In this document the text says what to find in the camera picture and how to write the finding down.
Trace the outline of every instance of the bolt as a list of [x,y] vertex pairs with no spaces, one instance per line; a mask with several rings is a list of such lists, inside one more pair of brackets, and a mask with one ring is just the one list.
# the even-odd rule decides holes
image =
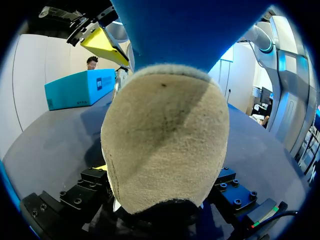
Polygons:
[[44,212],[47,209],[47,205],[42,203],[41,206],[40,206],[40,209],[41,209],[42,212]]
[[235,205],[235,206],[237,206],[237,207],[240,207],[241,204],[242,204],[242,201],[241,201],[240,199],[235,199],[235,200],[233,201],[233,205]]
[[257,198],[257,192],[251,191],[249,198],[250,198],[250,200],[255,200]]
[[38,215],[38,212],[35,210],[35,209],[33,209],[32,210],[32,217],[36,217]]
[[239,186],[239,180],[238,180],[238,179],[232,180],[232,185],[233,185],[234,187]]
[[227,189],[227,184],[226,183],[220,183],[219,188],[221,191],[224,191]]
[[81,198],[76,198],[73,202],[75,204],[80,204],[82,202],[82,200],[81,200]]

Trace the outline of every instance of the blue cardboard box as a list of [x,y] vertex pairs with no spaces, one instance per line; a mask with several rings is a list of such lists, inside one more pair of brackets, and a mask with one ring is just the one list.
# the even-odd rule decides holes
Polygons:
[[116,83],[114,69],[78,72],[44,85],[49,110],[91,106],[111,92]]

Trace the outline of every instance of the desk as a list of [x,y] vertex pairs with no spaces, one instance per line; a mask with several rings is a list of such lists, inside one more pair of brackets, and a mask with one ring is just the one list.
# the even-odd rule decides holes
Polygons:
[[[46,190],[57,200],[80,178],[80,172],[103,165],[100,129],[112,93],[90,107],[48,111],[14,142],[3,159],[18,196]],[[225,166],[236,171],[240,184],[257,191],[258,203],[272,198],[297,210],[308,192],[308,183],[287,150],[258,123],[229,105],[230,133]],[[227,238],[232,226],[211,206],[216,239]],[[269,232],[274,239],[291,217],[284,217]]]

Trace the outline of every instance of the black mount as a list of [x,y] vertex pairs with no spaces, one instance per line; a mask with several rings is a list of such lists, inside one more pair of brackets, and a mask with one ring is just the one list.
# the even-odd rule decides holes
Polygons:
[[[60,202],[45,191],[40,195],[32,193],[20,202],[22,215],[41,239],[95,238],[82,230],[82,226],[92,221],[102,204],[110,202],[113,193],[106,171],[88,168],[80,175],[81,179],[75,186],[60,192]],[[258,204],[257,198],[256,191],[246,189],[236,179],[236,173],[224,167],[206,201],[214,204],[224,220],[234,227],[230,240],[267,239],[267,232],[276,220],[259,229],[254,236],[249,236],[249,233],[276,212],[285,211],[288,205],[281,202],[276,206],[270,198]],[[130,226],[151,230],[159,226],[187,227],[195,223],[201,210],[201,207],[195,207],[187,200],[173,199],[133,215],[121,207],[116,215]]]

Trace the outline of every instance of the man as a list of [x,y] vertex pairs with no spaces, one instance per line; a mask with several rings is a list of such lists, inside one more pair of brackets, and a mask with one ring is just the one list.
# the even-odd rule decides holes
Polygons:
[[272,103],[273,103],[273,100],[270,98],[269,99],[269,105],[268,105],[268,107],[266,108],[266,111],[265,111],[264,120],[260,122],[260,125],[262,125],[265,129],[267,129],[268,120],[269,120],[270,115],[271,115]]
[[96,56],[91,56],[86,61],[86,66],[88,70],[94,70],[97,66],[98,58]]

